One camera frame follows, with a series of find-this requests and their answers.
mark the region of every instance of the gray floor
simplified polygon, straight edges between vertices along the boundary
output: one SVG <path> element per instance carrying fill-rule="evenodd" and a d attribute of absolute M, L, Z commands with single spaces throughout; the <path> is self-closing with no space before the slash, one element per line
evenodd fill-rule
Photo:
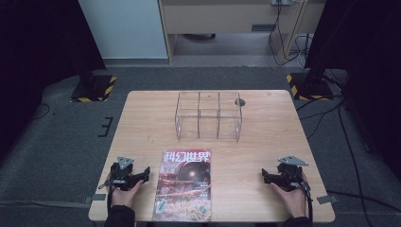
<path fill-rule="evenodd" d="M 304 40 L 299 39 L 299 44 L 303 44 Z M 0 170 L 0 201 L 62 201 L 79 204 L 85 196 L 93 194 L 113 141 L 116 123 L 111 127 L 109 136 L 101 139 L 97 136 L 104 129 L 99 126 L 107 123 L 107 116 L 113 116 L 114 122 L 118 122 L 129 89 L 289 90 L 285 75 L 303 71 L 301 66 L 304 63 L 302 56 L 278 66 L 268 45 L 268 34 L 218 34 L 213 40 L 180 36 L 171 64 L 131 61 L 108 65 L 107 72 L 99 71 L 99 74 L 117 75 L 117 83 L 106 102 L 69 103 L 69 94 L 78 83 L 77 77 L 51 85 L 44 92 L 44 103 L 49 106 L 38 108 L 35 117 L 39 119 L 32 120 L 8 162 Z M 333 72 L 339 79 L 346 79 L 345 72 Z M 336 87 L 331 86 L 331 89 L 334 94 L 340 94 Z M 302 108 L 298 114 L 303 118 L 322 113 L 340 101 L 340 98 L 316 101 Z M 305 101 L 294 100 L 297 108 L 304 104 Z M 340 108 L 340 113 L 356 157 L 363 194 L 401 209 L 401 183 L 379 154 L 365 151 L 352 116 L 344 108 Z M 355 166 L 337 110 L 326 114 L 320 123 L 317 116 L 302 120 L 302 124 L 306 136 L 317 129 L 308 143 L 326 189 L 357 195 Z M 360 199 L 342 195 L 338 197 L 340 202 L 333 204 L 336 220 L 315 226 L 368 226 Z M 400 226 L 399 212 L 372 201 L 366 201 L 366 207 L 373 226 Z M 0 227 L 92 226 L 87 214 L 88 208 L 3 205 L 0 206 Z M 199 225 L 158 223 L 156 226 Z M 213 223 L 212 226 L 255 225 L 228 222 Z"/>

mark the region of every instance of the yellow and black hazard tape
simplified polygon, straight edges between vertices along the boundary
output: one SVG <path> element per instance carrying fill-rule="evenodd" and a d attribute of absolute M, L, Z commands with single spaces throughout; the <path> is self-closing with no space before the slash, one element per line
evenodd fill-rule
<path fill-rule="evenodd" d="M 97 97 L 88 97 L 88 96 L 81 96 L 81 97 L 76 97 L 76 98 L 71 98 L 72 102 L 92 102 L 92 101 L 105 101 L 110 95 L 110 92 L 112 91 L 114 87 L 114 83 L 117 77 L 111 77 L 109 84 L 107 86 L 107 89 L 104 92 L 103 96 L 97 96 Z"/>
<path fill-rule="evenodd" d="M 329 96 L 301 96 L 298 93 L 298 89 L 294 83 L 294 80 L 292 79 L 291 75 L 287 75 L 287 82 L 289 84 L 289 88 L 291 89 L 292 95 L 294 96 L 295 100 L 313 100 L 313 99 L 318 99 L 318 100 L 330 100 L 332 97 Z"/>

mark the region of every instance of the black sleeve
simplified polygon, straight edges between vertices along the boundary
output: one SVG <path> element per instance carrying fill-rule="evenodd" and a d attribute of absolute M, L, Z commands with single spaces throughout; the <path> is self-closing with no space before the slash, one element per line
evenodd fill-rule
<path fill-rule="evenodd" d="M 282 227 L 311 227 L 312 223 L 307 217 L 289 218 Z"/>
<path fill-rule="evenodd" d="M 105 227 L 133 227 L 135 212 L 127 206 L 115 205 L 107 216 Z"/>

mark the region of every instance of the metal bracket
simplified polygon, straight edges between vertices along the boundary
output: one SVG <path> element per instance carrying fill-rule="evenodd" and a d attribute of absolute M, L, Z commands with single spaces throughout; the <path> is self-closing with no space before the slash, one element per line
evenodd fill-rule
<path fill-rule="evenodd" d="M 83 203 L 92 204 L 92 201 L 104 201 L 106 200 L 106 194 L 94 194 L 93 196 L 85 197 Z"/>
<path fill-rule="evenodd" d="M 323 197 L 318 197 L 318 202 L 319 204 L 325 204 L 325 203 L 336 203 L 340 201 L 339 198 L 336 196 L 323 196 Z"/>
<path fill-rule="evenodd" d="M 293 155 L 281 158 L 278 161 L 282 164 L 293 165 L 293 166 L 309 166 L 308 163 L 302 161 L 301 159 L 299 159 Z"/>
<path fill-rule="evenodd" d="M 118 164 L 120 165 L 120 169 L 126 168 L 133 162 L 133 159 L 124 158 L 124 157 L 117 157 L 117 160 L 118 160 Z"/>

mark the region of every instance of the wooden table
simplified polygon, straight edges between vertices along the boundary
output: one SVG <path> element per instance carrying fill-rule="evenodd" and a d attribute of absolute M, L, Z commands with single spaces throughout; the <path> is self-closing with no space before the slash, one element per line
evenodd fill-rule
<path fill-rule="evenodd" d="M 264 184 L 261 168 L 277 174 L 277 159 L 294 155 L 307 163 L 304 173 L 311 186 L 315 222 L 330 222 L 335 214 L 325 196 L 323 181 L 306 141 L 304 130 L 287 91 L 239 92 L 242 130 L 235 139 L 177 139 L 174 115 L 179 91 L 130 92 L 103 168 L 99 185 L 117 156 L 133 158 L 133 173 L 151 168 L 150 180 L 136 198 L 136 221 L 151 221 L 162 152 L 165 148 L 210 148 L 212 150 L 212 221 L 277 222 L 288 218 L 278 198 Z M 97 194 L 107 194 L 106 188 Z M 106 201 L 93 201 L 89 218 L 107 218 Z"/>

